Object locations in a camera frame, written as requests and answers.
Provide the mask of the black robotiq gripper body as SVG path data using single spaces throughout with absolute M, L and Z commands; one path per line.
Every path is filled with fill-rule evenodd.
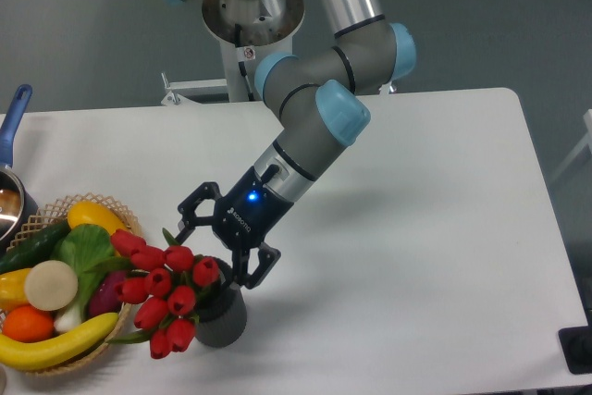
M 212 230 L 232 251 L 258 247 L 293 203 L 267 187 L 280 167 L 269 166 L 262 176 L 251 167 L 230 191 L 216 200 Z

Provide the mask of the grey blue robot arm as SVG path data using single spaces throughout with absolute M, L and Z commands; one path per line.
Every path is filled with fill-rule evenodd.
M 262 101 L 282 130 L 229 192 L 206 182 L 179 205 L 178 239 L 210 227 L 231 251 L 233 281 L 252 289 L 280 257 L 266 234 L 368 125 L 359 94 L 408 75 L 416 50 L 378 0 L 322 0 L 335 43 L 308 59 L 290 51 L 303 0 L 202 1 L 225 56 L 229 98 Z

